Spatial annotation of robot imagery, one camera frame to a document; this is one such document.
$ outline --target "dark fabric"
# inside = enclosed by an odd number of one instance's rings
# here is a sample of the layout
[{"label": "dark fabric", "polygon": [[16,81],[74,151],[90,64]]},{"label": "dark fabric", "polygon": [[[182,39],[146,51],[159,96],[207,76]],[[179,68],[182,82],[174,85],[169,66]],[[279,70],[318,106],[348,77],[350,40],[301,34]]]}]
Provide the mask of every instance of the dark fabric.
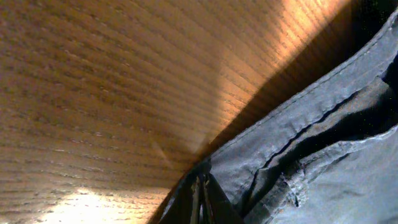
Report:
[{"label": "dark fabric", "polygon": [[206,160],[246,223],[398,222],[397,14]]}]

